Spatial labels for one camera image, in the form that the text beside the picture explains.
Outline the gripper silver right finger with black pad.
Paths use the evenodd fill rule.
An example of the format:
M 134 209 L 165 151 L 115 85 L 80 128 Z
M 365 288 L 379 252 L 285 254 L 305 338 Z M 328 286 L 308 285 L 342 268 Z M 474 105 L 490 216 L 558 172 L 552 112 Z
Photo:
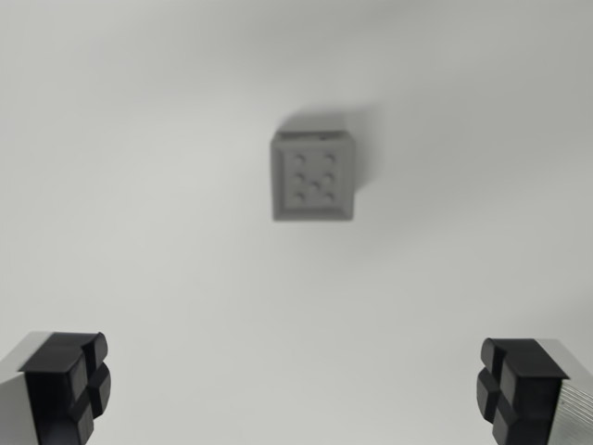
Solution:
M 557 339 L 485 339 L 476 401 L 501 445 L 590 444 L 592 372 Z

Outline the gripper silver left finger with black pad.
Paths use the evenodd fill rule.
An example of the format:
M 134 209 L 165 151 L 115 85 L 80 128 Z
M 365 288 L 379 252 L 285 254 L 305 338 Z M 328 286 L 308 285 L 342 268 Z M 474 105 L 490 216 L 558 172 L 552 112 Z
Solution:
M 86 444 L 111 392 L 101 333 L 33 331 L 1 359 L 3 444 Z

